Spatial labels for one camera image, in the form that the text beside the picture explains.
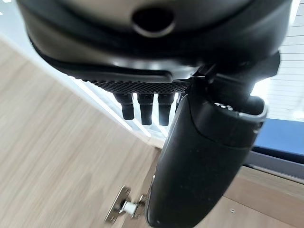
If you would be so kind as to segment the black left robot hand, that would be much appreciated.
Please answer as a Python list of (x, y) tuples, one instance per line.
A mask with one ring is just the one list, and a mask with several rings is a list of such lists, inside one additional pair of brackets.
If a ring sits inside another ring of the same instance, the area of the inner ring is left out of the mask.
[(273, 77), (290, 0), (19, 0), (36, 52), (160, 124), (180, 94), (145, 206), (153, 228), (192, 228), (223, 196), (267, 115), (255, 83)]

